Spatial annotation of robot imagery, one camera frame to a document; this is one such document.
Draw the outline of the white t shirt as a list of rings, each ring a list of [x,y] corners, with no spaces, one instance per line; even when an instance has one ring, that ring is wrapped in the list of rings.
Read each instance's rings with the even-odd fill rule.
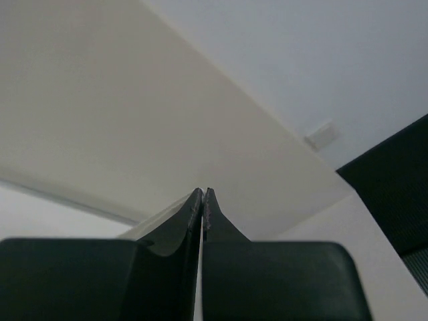
[[[202,301],[202,265],[203,265],[203,240],[204,240],[204,208],[205,208],[205,199],[207,196],[207,189],[203,189],[202,196],[202,214],[201,214],[201,232],[200,232],[200,242],[199,242],[199,257],[198,257],[198,267],[197,267],[197,283],[195,289],[195,305],[194,305],[194,321],[203,321],[203,301]]]

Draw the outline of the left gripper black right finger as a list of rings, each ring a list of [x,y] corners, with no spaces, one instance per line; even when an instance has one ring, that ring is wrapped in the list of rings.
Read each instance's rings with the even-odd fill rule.
[[[372,320],[351,255],[329,241],[251,241],[207,189],[204,320]]]

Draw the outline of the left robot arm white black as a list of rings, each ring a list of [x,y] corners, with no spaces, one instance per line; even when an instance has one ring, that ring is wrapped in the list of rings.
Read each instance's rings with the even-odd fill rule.
[[[135,222],[2,241],[2,320],[427,319],[426,120],[333,171],[263,118],[30,118],[1,178]]]

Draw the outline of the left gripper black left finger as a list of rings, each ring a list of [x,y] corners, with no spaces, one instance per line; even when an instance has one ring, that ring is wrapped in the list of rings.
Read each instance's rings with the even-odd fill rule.
[[[1,242],[2,320],[192,320],[203,192],[133,239]]]

